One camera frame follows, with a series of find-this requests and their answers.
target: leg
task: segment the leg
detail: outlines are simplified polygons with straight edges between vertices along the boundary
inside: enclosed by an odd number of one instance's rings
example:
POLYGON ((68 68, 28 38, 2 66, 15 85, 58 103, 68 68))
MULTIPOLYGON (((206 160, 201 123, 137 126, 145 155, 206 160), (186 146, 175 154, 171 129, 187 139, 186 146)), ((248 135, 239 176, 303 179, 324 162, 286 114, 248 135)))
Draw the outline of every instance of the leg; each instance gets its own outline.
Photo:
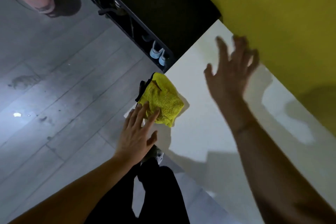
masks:
POLYGON ((134 223, 136 217, 132 210, 134 178, 140 163, 111 188, 98 202, 87 217, 85 224, 91 223, 134 223))
POLYGON ((181 190, 169 167, 160 167, 155 158, 150 158, 140 167, 138 178, 146 191, 141 222, 190 223, 181 190))

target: hand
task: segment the hand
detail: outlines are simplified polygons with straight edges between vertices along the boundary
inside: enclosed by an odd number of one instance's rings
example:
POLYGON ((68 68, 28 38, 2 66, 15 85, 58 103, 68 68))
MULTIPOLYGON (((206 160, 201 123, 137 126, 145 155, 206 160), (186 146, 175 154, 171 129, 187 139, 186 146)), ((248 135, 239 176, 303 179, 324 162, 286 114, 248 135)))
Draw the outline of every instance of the hand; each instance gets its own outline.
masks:
POLYGON ((228 55, 228 48, 220 37, 216 37, 219 48, 217 73, 212 73, 212 65, 204 70, 205 79, 212 98, 218 105, 229 96, 243 97, 247 82, 259 65, 257 50, 250 50, 246 37, 233 36, 235 50, 228 55))
POLYGON ((160 109, 157 109, 151 116, 149 116, 144 127, 141 127, 142 120, 146 116, 148 107, 149 103, 146 102, 143 106, 138 104, 135 109, 130 111, 125 120, 120 140, 115 151, 116 158, 121 158, 124 161, 129 162, 132 166, 139 163, 157 141, 157 131, 154 131, 149 139, 147 134, 158 117, 160 109))

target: black shoe rack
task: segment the black shoe rack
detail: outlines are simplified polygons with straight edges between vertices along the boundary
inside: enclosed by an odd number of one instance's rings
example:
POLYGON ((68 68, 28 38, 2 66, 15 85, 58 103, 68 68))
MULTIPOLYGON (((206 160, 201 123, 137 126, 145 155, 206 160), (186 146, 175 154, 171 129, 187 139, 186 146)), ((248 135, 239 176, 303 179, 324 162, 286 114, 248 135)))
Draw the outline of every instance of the black shoe rack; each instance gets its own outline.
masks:
POLYGON ((103 16, 111 19, 163 72, 166 72, 218 19, 220 13, 210 0, 91 0, 101 10, 109 9, 115 1, 125 15, 113 11, 103 16), (153 41, 169 58, 163 67, 150 57, 153 41))

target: white table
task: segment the white table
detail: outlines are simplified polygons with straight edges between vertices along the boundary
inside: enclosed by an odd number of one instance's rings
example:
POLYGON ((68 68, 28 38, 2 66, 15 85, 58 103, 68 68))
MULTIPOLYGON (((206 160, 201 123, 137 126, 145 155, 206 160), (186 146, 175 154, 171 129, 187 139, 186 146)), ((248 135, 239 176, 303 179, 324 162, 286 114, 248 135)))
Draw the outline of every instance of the white table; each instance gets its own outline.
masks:
MULTIPOLYGON (((171 129, 155 124, 153 130, 159 131, 156 145, 242 223, 263 223, 233 136, 203 75, 207 63, 217 70, 217 35, 231 52, 232 33, 218 20, 166 72, 185 108, 171 129)), ((299 171, 336 208, 336 138, 264 65, 251 78, 245 99, 299 171)))

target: yellow wall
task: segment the yellow wall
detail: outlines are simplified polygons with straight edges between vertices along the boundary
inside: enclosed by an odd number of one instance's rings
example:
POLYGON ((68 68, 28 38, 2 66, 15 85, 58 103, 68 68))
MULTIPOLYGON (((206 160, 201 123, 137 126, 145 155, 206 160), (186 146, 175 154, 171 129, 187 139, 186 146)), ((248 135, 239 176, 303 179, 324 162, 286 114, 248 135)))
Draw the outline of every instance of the yellow wall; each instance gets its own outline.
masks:
POLYGON ((336 0, 212 0, 261 60, 336 135, 336 0))

